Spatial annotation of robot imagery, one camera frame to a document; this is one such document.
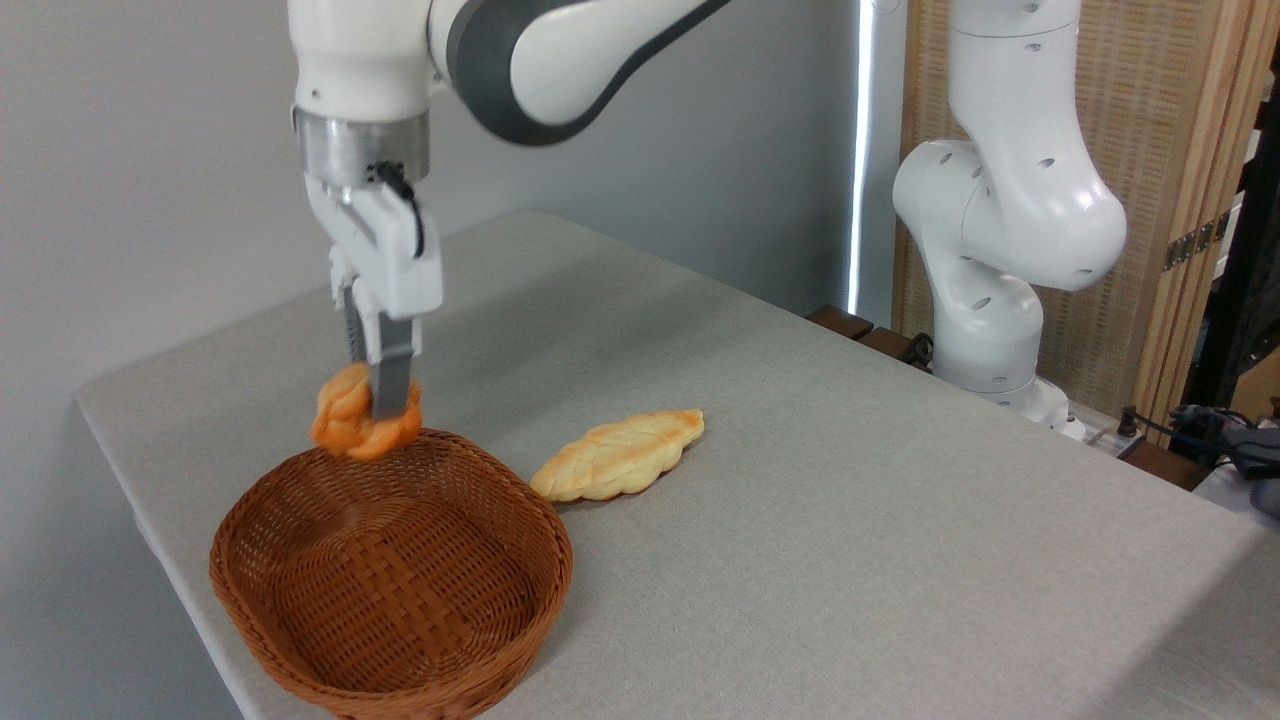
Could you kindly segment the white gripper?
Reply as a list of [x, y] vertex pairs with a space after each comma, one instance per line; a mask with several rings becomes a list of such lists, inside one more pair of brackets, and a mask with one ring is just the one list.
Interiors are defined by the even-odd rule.
[[[440, 236], [434, 220], [387, 182], [329, 186], [303, 178], [314, 215], [332, 241], [332, 297], [343, 316], [351, 363], [369, 364], [371, 416], [385, 421], [410, 405], [416, 316], [443, 302]], [[355, 282], [379, 313], [364, 323]]]

